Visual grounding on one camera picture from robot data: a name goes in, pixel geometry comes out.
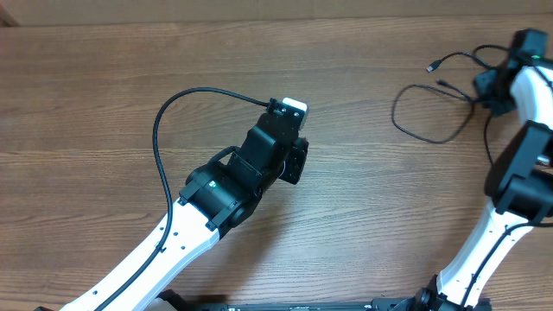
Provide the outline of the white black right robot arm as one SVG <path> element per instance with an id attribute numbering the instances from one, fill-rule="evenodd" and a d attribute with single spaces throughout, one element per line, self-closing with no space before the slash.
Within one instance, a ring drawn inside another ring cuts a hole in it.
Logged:
<path id="1" fill-rule="evenodd" d="M 506 59 L 474 78 L 492 116 L 518 113 L 520 129 L 493 162 L 485 181 L 488 198 L 465 244 L 449 265 L 405 304 L 408 310 L 487 310 L 480 293 L 512 247 L 535 227 L 552 224 L 552 62 L 548 36 L 523 29 Z"/>

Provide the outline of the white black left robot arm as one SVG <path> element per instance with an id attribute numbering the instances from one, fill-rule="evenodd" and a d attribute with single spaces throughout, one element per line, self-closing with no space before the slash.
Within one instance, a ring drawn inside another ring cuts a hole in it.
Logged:
<path id="1" fill-rule="evenodd" d="M 306 117 L 291 109 L 263 113 L 241 147 L 194 170 L 157 228 L 62 311 L 186 309 L 168 285 L 249 218 L 276 180 L 299 181 L 308 153 L 308 141 L 299 136 Z"/>

